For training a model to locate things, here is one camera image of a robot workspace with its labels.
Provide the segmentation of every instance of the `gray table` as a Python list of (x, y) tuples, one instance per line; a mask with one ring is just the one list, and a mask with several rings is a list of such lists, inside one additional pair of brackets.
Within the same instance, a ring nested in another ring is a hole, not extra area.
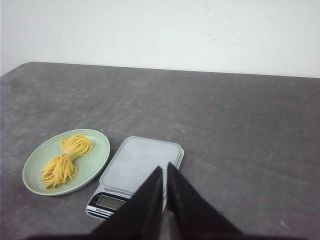
[[(1, 234), (89, 233), (99, 176), (63, 196), (27, 190), (22, 169), (47, 139), (103, 132), (181, 144), (182, 174), (250, 234), (320, 239), (320, 79), (30, 62), (1, 78)], [(163, 216), (161, 239), (171, 216)]]

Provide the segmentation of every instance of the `plate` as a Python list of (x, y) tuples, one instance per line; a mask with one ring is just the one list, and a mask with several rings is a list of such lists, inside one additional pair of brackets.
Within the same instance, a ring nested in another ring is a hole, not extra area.
[[(41, 169), (52, 157), (62, 153), (59, 141), (61, 138), (69, 138), (74, 134), (85, 135), (93, 143), (92, 150), (73, 160), (78, 168), (78, 173), (73, 179), (68, 179), (63, 187), (58, 190), (47, 190), (41, 181)], [(22, 179), (24, 185), (35, 194), (45, 196), (59, 196), (71, 193), (88, 184), (105, 166), (110, 153), (110, 143), (107, 137), (96, 130), (76, 129), (56, 135), (42, 143), (31, 153), (26, 160)]]

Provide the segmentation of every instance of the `yellow noodle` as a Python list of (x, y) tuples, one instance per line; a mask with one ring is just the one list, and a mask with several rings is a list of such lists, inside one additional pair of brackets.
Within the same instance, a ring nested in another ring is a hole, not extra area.
[(61, 188), (68, 178), (72, 179), (78, 173), (72, 161), (90, 152), (93, 144), (84, 135), (75, 134), (69, 138), (61, 138), (60, 148), (62, 154), (51, 158), (41, 169), (41, 181), (49, 190)]

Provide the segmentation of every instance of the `scale display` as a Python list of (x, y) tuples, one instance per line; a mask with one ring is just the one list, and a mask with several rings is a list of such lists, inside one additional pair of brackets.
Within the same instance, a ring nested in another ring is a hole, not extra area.
[(163, 208), (167, 202), (167, 166), (179, 168), (184, 151), (177, 143), (138, 136), (127, 137), (105, 168), (99, 186), (86, 205), (86, 213), (108, 219), (150, 176), (157, 166), (163, 174)]

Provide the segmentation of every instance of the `white wall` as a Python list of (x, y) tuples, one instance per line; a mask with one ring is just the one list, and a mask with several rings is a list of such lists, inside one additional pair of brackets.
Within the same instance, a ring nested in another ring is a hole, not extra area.
[(2, 0), (1, 74), (30, 61), (320, 77), (320, 1)]

